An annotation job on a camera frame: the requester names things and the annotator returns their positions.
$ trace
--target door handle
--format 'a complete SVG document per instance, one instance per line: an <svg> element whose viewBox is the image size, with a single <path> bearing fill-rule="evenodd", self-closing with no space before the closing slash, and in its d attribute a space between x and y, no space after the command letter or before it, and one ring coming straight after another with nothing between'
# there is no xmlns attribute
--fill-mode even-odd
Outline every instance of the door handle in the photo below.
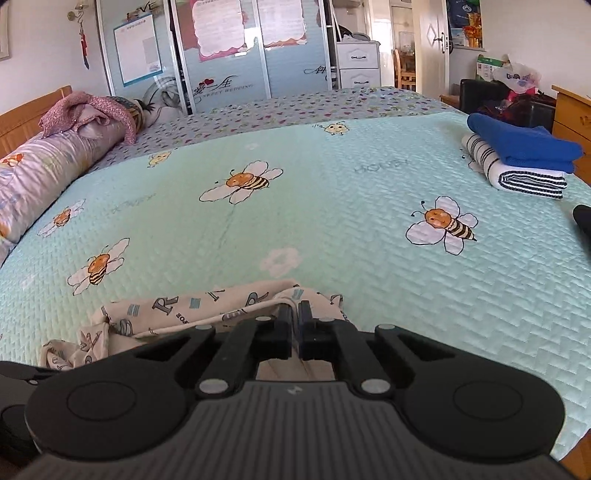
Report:
<svg viewBox="0 0 591 480"><path fill-rule="evenodd" d="M436 38L433 41L438 41L441 42L441 53L443 53L445 55L445 49L447 48L447 40L446 40L446 36L444 32L441 32L441 37Z"/></svg>

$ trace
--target doorway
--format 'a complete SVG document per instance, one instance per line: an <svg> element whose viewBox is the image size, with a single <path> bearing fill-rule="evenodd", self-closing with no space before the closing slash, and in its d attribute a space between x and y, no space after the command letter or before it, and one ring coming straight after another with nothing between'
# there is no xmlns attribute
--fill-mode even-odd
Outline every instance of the doorway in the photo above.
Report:
<svg viewBox="0 0 591 480"><path fill-rule="evenodd" d="M414 45L413 7L411 3L391 2L392 55L395 86L402 90L417 90L417 68Z"/></svg>

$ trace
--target sliding wardrobe door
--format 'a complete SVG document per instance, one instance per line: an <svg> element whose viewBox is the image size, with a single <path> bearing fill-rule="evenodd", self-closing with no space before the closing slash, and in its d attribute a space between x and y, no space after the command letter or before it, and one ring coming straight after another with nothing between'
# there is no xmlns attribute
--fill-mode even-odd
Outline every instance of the sliding wardrobe door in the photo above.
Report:
<svg viewBox="0 0 591 480"><path fill-rule="evenodd" d="M193 112L270 98L252 0L173 0Z"/></svg>
<svg viewBox="0 0 591 480"><path fill-rule="evenodd" d="M323 0L255 1L271 95L276 98L332 88Z"/></svg>
<svg viewBox="0 0 591 480"><path fill-rule="evenodd" d="M171 106L187 113L174 44L171 41L173 35L168 28L168 3L158 3L153 11L144 4L142 7L145 12L138 10L141 3L138 0L96 0L100 42L111 95ZM150 31L152 22L153 35L148 33L146 36L145 32ZM139 37L130 33L133 30L141 30L144 35L139 43ZM136 58L144 62L143 68L151 63L146 75L141 74L142 65L134 64L134 56L129 53L137 45L140 48Z"/></svg>

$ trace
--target patterned bedsheet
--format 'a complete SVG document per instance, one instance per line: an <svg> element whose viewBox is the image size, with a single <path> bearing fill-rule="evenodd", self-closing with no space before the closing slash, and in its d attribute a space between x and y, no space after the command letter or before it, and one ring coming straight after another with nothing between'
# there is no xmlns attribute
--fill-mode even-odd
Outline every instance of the patterned bedsheet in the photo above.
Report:
<svg viewBox="0 0 591 480"><path fill-rule="evenodd" d="M0 269L0 359L76 341L112 300L295 278L343 294L360 330L395 323L548 381L567 412L560 458L591 427L591 262L571 214L591 189L569 175L563 200L497 190L469 168L468 132L450 112L327 119L85 175ZM471 233L433 235L422 205ZM139 304L111 319L120 331Z"/></svg>
<svg viewBox="0 0 591 480"><path fill-rule="evenodd" d="M113 148L91 171L159 150L183 147L212 138L284 127L313 124L330 118L376 118L457 112L438 100L394 87L343 89L275 98L246 105L229 105L155 125L138 136L135 145Z"/></svg>

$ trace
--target white dresser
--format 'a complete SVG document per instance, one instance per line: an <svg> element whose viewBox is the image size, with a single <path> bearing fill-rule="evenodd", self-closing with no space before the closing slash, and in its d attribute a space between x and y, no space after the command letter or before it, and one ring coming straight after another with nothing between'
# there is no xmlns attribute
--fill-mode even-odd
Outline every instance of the white dresser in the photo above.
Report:
<svg viewBox="0 0 591 480"><path fill-rule="evenodd" d="M336 44L341 88L379 87L379 42L353 38Z"/></svg>

